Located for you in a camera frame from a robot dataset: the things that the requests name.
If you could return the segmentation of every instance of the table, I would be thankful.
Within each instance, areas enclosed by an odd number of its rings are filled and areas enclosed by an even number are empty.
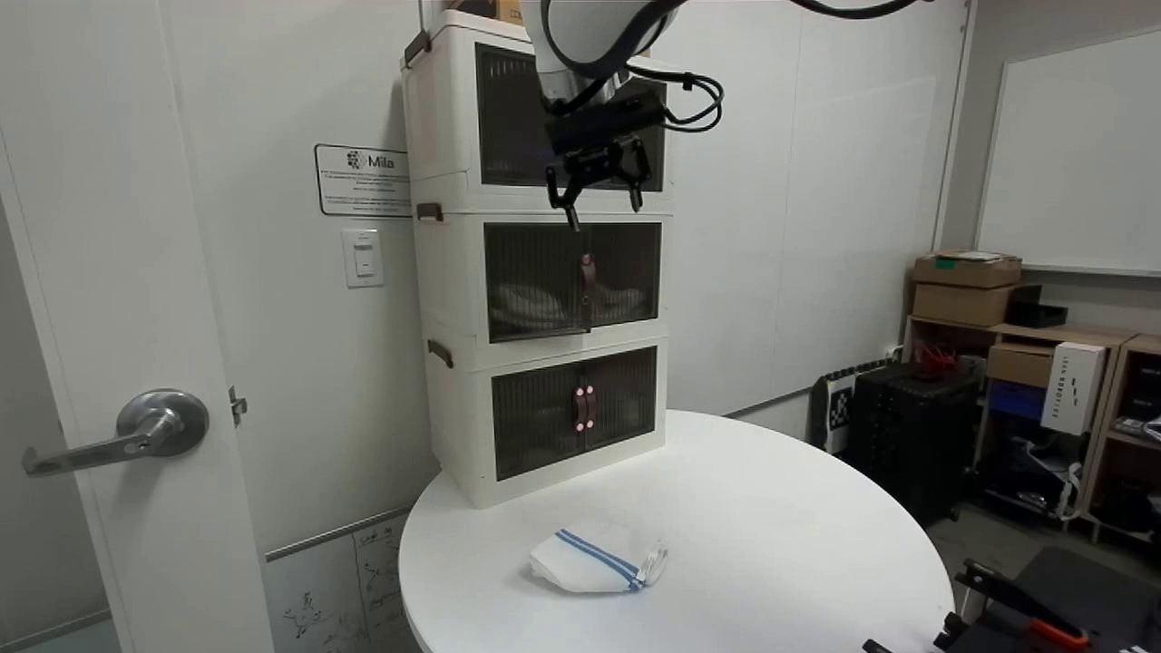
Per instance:
[[[839,653],[928,651],[951,601],[920,523],[851,465],[756,425],[667,413],[667,442],[564,485],[471,508],[447,474],[398,544],[429,653]],[[524,572],[565,523],[667,544],[641,594],[579,598]]]

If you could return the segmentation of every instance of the drawer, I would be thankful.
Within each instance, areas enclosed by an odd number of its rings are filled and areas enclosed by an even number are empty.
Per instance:
[[[658,433],[658,350],[495,376],[496,483]]]
[[[987,376],[1050,390],[1054,351],[1056,350],[1039,350],[1039,346],[1004,346],[1004,341],[990,346]]]
[[[490,341],[658,318],[660,226],[487,226]]]

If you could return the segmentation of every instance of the silver door handle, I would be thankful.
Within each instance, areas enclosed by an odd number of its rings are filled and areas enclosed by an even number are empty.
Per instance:
[[[204,399],[179,390],[154,390],[136,396],[117,417],[117,438],[55,456],[25,451],[25,474],[63,474],[75,469],[124,465],[140,456],[179,456],[195,451],[211,430]]]

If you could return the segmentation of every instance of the wall sign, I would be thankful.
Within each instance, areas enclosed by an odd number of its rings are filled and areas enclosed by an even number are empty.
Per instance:
[[[319,212],[328,218],[409,218],[398,148],[317,144]]]

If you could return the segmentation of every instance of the cable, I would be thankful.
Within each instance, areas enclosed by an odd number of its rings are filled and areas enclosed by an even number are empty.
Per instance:
[[[639,69],[639,64],[629,64],[629,74],[641,78],[641,81],[658,81],[658,82],[684,82],[684,92],[704,92],[710,101],[692,113],[692,116],[677,116],[671,110],[663,110],[667,116],[667,132],[679,132],[679,136],[704,136],[710,128],[724,124],[725,116],[725,87],[714,81],[714,78],[698,78],[698,74],[658,74],[658,69]]]
[[[846,21],[876,21],[876,17],[887,17],[887,14],[912,9],[915,0],[888,0],[888,5],[870,5],[870,9],[830,9],[822,0],[796,0],[796,5],[807,10],[817,10],[817,14],[846,17]]]
[[[663,17],[658,21],[655,36],[651,36],[637,56],[646,56],[646,52],[660,41],[660,34],[667,28],[671,17],[677,17],[677,14],[663,14]]]

